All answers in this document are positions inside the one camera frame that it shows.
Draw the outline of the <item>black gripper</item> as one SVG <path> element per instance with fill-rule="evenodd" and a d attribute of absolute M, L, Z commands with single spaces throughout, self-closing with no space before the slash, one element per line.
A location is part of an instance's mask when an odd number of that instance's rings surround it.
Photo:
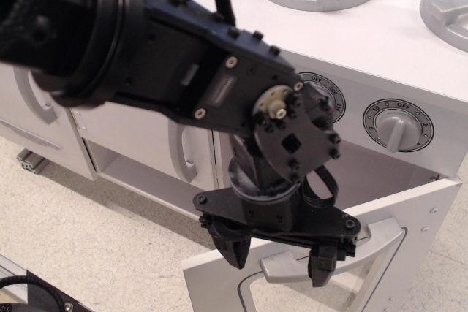
<path fill-rule="evenodd" d="M 324 166 L 315 172 L 331 193 L 327 199 L 319 198 L 307 179 L 259 190 L 231 162 L 231 186 L 201 192 L 192 202 L 216 249 L 233 267 L 245 267 L 253 237 L 309 248 L 312 286 L 324 287 L 336 269 L 336 248 L 352 256 L 361 225 L 336 208 L 338 185 L 330 172 Z"/>

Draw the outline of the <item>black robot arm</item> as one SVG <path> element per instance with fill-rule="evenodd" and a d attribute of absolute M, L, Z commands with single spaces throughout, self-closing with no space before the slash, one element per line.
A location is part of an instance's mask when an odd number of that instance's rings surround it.
<path fill-rule="evenodd" d="M 237 28 L 230 0 L 1 0 L 1 61 L 64 107 L 114 102 L 227 133 L 230 187 L 193 204 L 233 267 L 254 237 L 302 246 L 321 287 L 355 255 L 361 226 L 325 168 L 340 155 L 328 101 Z"/>

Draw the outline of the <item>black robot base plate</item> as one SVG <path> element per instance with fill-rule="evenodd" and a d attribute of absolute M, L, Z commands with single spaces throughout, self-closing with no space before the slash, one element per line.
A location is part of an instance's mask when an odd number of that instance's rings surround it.
<path fill-rule="evenodd" d="M 91 309 L 1 255 L 1 311 L 91 311 Z"/>

